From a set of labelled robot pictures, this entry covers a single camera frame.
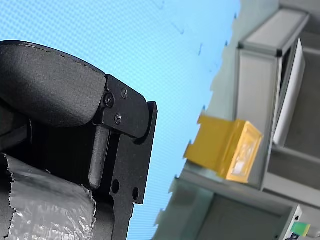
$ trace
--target round hole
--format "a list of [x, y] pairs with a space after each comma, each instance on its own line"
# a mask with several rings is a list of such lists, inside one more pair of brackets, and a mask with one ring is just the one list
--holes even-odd
[[119, 192], [119, 188], [120, 188], [120, 183], [119, 181], [116, 179], [112, 182], [112, 192], [114, 194], [116, 194], [117, 192]]
[[139, 189], [137, 187], [135, 187], [132, 191], [132, 197], [134, 200], [137, 200], [139, 197]]

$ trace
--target black plastic part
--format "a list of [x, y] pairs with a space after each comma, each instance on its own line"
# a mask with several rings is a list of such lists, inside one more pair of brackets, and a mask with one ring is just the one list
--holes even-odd
[[110, 132], [107, 128], [92, 122], [78, 127], [33, 123], [32, 127], [32, 144], [18, 146], [8, 155], [89, 189], [100, 186]]
[[[148, 128], [149, 110], [146, 99], [112, 75], [106, 76], [104, 100], [94, 118], [103, 124], [133, 138], [142, 138]], [[112, 95], [112, 107], [105, 98]]]
[[0, 152], [26, 141], [29, 120], [0, 100]]
[[125, 240], [133, 203], [144, 201], [157, 104], [76, 57], [21, 41], [0, 42], [0, 99], [11, 109], [5, 123], [21, 120], [0, 128], [5, 153], [91, 189], [113, 209], [112, 240]]
[[96, 114], [105, 74], [74, 56], [23, 41], [0, 42], [0, 98], [54, 127], [87, 124]]
[[109, 196], [113, 199], [112, 240], [127, 239], [133, 203], [144, 202], [158, 115], [157, 104], [148, 102], [148, 110], [149, 124], [144, 137], [137, 140], [126, 135], [114, 134], [110, 137], [101, 187], [97, 194], [105, 199], [109, 199]]

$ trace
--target blue background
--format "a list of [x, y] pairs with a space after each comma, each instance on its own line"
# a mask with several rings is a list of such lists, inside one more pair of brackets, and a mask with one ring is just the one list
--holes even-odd
[[198, 117], [210, 102], [210, 86], [239, 10], [239, 0], [0, 2], [0, 40], [69, 53], [157, 102], [144, 204], [134, 207], [129, 240], [150, 240], [156, 231], [188, 142], [197, 135]]

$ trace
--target black textured cover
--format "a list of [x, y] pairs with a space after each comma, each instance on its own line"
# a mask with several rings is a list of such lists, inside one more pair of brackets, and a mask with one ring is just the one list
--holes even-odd
[[0, 42], [0, 98], [31, 119], [75, 127], [95, 115], [105, 74], [69, 54], [22, 42]]

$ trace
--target yellow box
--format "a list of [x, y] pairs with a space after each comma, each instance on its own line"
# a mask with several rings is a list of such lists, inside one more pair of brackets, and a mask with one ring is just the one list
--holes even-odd
[[248, 121], [202, 114], [200, 130], [184, 157], [231, 181], [247, 183], [262, 134]]

